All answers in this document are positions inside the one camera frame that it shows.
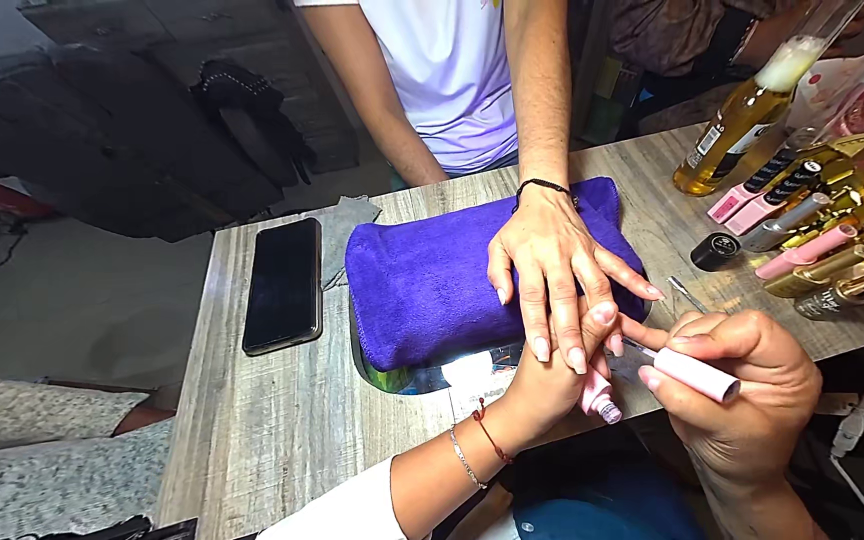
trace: gray cloth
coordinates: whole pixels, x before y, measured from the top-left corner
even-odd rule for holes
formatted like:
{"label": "gray cloth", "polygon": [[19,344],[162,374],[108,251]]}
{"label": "gray cloth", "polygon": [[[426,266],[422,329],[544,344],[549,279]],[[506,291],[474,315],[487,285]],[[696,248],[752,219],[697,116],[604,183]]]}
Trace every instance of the gray cloth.
{"label": "gray cloth", "polygon": [[0,449],[0,539],[91,533],[152,516],[172,420],[118,437]]}
{"label": "gray cloth", "polygon": [[0,449],[111,436],[147,397],[0,379]]}
{"label": "gray cloth", "polygon": [[303,215],[315,217],[321,224],[321,290],[349,284],[346,280],[349,237],[356,225],[376,221],[379,212],[379,207],[363,195],[354,199],[342,197],[335,206]]}

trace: glass bottle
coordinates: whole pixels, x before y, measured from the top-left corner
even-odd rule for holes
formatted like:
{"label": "glass bottle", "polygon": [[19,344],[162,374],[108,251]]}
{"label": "glass bottle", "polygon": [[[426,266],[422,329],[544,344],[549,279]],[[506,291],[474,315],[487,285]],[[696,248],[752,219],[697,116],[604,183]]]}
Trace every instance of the glass bottle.
{"label": "glass bottle", "polygon": [[719,108],[673,175],[692,196],[712,193],[748,149],[786,112],[799,79],[855,16],[863,0],[814,2],[792,37]]}

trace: smartphone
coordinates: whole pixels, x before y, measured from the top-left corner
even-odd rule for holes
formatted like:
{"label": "smartphone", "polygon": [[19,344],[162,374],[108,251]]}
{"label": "smartphone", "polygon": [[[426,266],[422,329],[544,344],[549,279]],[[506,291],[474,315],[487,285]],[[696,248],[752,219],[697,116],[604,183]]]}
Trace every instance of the smartphone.
{"label": "smartphone", "polygon": [[255,356],[322,334],[322,225],[306,218],[255,236],[242,350]]}

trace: black bottle cap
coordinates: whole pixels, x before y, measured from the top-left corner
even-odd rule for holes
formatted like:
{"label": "black bottle cap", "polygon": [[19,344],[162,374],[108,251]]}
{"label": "black bottle cap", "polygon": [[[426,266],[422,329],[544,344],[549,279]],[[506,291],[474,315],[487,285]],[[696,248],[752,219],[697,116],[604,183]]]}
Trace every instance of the black bottle cap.
{"label": "black bottle cap", "polygon": [[699,270],[715,272],[738,255],[739,245],[730,234],[713,232],[689,254],[692,264]]}

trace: white t-shirt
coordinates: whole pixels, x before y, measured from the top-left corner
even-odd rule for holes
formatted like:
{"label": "white t-shirt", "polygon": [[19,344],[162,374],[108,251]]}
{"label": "white t-shirt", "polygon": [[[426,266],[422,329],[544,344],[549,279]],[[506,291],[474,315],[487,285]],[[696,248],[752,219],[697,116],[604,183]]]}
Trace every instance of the white t-shirt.
{"label": "white t-shirt", "polygon": [[405,116],[450,173],[518,149],[501,0],[294,0],[358,4]]}

